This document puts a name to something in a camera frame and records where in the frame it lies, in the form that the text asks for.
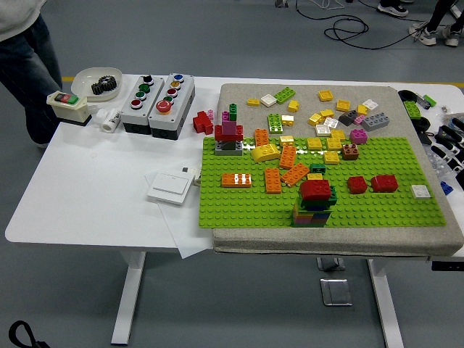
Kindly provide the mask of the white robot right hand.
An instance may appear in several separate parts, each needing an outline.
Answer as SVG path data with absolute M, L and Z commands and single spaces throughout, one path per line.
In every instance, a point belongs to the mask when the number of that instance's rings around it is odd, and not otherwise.
M 453 128 L 443 125 L 434 136 L 436 142 L 447 151 L 432 146 L 432 151 L 442 158 L 456 173 L 463 171 L 463 137 Z

